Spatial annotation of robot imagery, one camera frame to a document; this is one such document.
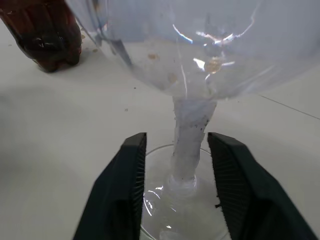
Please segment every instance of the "white table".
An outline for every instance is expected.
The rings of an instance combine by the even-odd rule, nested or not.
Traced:
[[[2,23],[0,32],[0,239],[70,240],[126,137],[147,132],[148,150],[172,142],[172,100],[93,52],[88,37],[77,67],[46,74]],[[247,144],[320,235],[319,119],[250,95],[221,102],[206,131]]]

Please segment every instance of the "dirt speck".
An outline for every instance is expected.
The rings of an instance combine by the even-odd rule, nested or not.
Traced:
[[[159,59],[159,55],[156,53],[150,53],[148,54],[148,58],[151,60],[156,60],[156,59]]]
[[[174,73],[169,73],[168,74],[168,81],[171,84],[174,84],[178,80],[177,76]]]

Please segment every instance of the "glass base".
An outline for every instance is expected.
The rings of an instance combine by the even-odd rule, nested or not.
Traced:
[[[177,189],[171,175],[173,145],[159,147],[145,158],[145,184],[140,239],[222,240],[229,236],[209,152],[201,149],[192,182]]]

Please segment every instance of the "brown plastic bottle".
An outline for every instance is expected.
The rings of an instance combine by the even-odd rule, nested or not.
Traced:
[[[24,54],[45,71],[79,62],[81,32],[64,0],[0,0],[0,17]]]

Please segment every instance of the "glass stem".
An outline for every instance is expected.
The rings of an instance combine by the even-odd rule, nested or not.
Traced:
[[[173,98],[175,113],[174,152],[171,158],[171,188],[196,185],[195,172],[205,128],[217,106],[207,99]]]

